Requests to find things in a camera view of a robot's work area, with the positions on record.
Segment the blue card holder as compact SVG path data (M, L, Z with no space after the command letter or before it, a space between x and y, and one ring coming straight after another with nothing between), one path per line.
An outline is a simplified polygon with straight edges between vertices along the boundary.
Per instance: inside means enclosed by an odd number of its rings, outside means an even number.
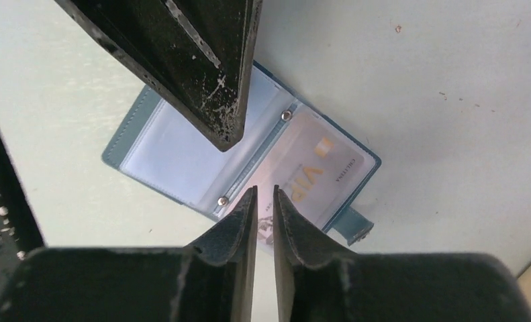
M369 234L373 224L352 208L352 202L380 167L380 157L259 64L251 74L244 136L228 151L219 151L171 104L144 87L101 157L122 174L219 221L250 188L249 178L289 121L302 111L325 119L376 161L326 226L318 227L335 229L354 244Z

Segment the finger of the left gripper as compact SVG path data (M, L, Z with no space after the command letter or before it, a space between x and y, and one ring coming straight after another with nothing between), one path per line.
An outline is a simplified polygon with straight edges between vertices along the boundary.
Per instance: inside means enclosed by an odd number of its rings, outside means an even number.
M71 0L59 6L218 150L242 139L261 1Z

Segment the white card with stripe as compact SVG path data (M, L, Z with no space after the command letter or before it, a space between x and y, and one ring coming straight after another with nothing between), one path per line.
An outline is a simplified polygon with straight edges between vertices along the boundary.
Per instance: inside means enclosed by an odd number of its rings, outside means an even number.
M325 119L296 113L247 185L258 188L258 240L273 242L273 188L323 228L375 166L375 159Z

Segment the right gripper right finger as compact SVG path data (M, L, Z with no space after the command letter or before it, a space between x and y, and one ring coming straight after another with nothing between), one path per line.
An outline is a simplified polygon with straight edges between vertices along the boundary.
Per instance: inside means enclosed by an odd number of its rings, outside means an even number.
M281 321L531 321L510 271L488 254L358 254L273 191Z

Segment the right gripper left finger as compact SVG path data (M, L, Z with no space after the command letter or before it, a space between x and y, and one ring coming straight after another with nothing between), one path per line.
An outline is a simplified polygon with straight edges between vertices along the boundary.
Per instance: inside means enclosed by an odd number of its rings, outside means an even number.
M258 189L176 248L43 248L0 295L0 321L249 321Z

